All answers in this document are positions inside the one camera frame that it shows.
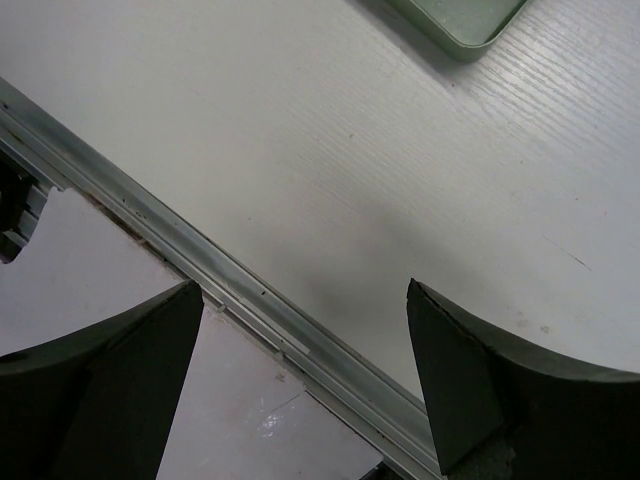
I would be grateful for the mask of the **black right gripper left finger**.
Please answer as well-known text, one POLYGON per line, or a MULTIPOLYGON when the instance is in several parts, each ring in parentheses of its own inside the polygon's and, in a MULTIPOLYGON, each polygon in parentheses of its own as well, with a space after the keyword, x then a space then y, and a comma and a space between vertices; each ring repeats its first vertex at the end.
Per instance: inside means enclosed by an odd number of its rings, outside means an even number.
POLYGON ((154 479, 203 313, 184 281, 1 358, 4 479, 154 479))

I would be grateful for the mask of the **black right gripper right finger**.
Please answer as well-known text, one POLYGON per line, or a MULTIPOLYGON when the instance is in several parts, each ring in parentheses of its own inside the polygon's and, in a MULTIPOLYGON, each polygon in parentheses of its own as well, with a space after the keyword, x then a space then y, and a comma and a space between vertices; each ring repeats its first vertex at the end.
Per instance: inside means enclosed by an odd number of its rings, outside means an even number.
POLYGON ((534 344, 418 281, 406 309, 445 477, 638 477, 636 373, 534 344))

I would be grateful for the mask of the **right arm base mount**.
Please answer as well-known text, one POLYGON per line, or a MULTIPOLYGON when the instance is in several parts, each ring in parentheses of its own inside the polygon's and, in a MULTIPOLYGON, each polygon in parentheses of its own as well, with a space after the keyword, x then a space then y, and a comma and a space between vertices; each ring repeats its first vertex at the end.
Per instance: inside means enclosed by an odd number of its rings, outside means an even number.
POLYGON ((28 196, 34 178, 7 153, 1 151, 1 263, 11 263, 28 243, 20 227, 29 210, 28 196))

